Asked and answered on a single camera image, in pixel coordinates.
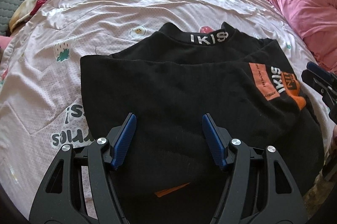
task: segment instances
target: bed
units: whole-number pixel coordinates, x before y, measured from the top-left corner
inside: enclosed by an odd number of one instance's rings
[[[265,0],[48,0],[13,34],[0,64],[0,183],[18,210],[28,218],[63,144],[81,147],[93,141],[81,99],[82,56],[119,52],[166,22],[200,32],[218,29],[224,21],[255,38],[277,40],[299,81],[306,64],[315,62]],[[327,155],[334,127],[329,109],[313,89],[304,83],[301,88],[313,104]],[[94,217],[85,168],[83,176],[88,215]]]

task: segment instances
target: metal bolt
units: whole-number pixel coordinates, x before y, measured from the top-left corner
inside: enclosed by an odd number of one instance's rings
[[[70,145],[69,144],[65,144],[62,146],[62,151],[66,152],[70,149]]]
[[[276,151],[276,148],[274,146],[268,146],[267,147],[267,150],[270,152],[270,153],[274,153]]]
[[[239,140],[239,139],[237,139],[237,138],[233,138],[233,139],[232,139],[232,143],[233,143],[234,145],[240,145],[240,144],[241,144],[241,140]]]
[[[106,143],[107,142],[107,139],[106,138],[99,138],[99,139],[97,139],[97,143],[98,144],[104,144],[104,143]]]

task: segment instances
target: black t-shirt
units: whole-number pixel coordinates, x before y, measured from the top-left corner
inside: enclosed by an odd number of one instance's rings
[[[137,116],[124,164],[113,174],[127,217],[136,223],[210,221],[225,176],[202,132],[205,113],[249,146],[275,146],[302,194],[323,165],[320,127],[276,40],[255,39],[226,23],[208,34],[167,23],[126,50],[84,56],[80,65],[84,111],[95,138],[121,125],[129,112]],[[162,198],[153,194],[185,183],[184,190]],[[189,191],[202,198],[188,203],[183,196]],[[195,212],[202,192],[207,205]],[[173,196],[176,206],[168,207]],[[146,214],[154,204],[156,213]],[[193,221],[183,222],[191,213]]]

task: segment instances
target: orange label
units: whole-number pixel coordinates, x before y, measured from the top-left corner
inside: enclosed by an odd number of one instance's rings
[[[249,63],[252,70],[256,87],[260,90],[266,100],[278,98],[280,94],[269,79],[265,64]]]
[[[189,183],[186,183],[186,184],[183,184],[183,185],[180,185],[180,186],[177,186],[177,187],[173,187],[171,189],[165,189],[165,190],[161,190],[161,191],[158,191],[158,192],[155,192],[154,194],[157,196],[157,197],[162,197],[164,195],[167,195],[169,193],[172,193],[176,190],[179,190],[183,187],[185,187],[186,185],[188,185]]]
[[[299,109],[302,110],[306,106],[307,102],[305,101],[305,98],[299,96],[300,83],[296,80],[294,74],[281,72],[281,76],[288,96],[291,97],[296,102]]]

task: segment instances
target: pink bedsheet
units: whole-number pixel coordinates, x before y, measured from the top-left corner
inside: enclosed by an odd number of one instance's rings
[[[318,64],[337,73],[337,0],[267,0],[303,39]]]

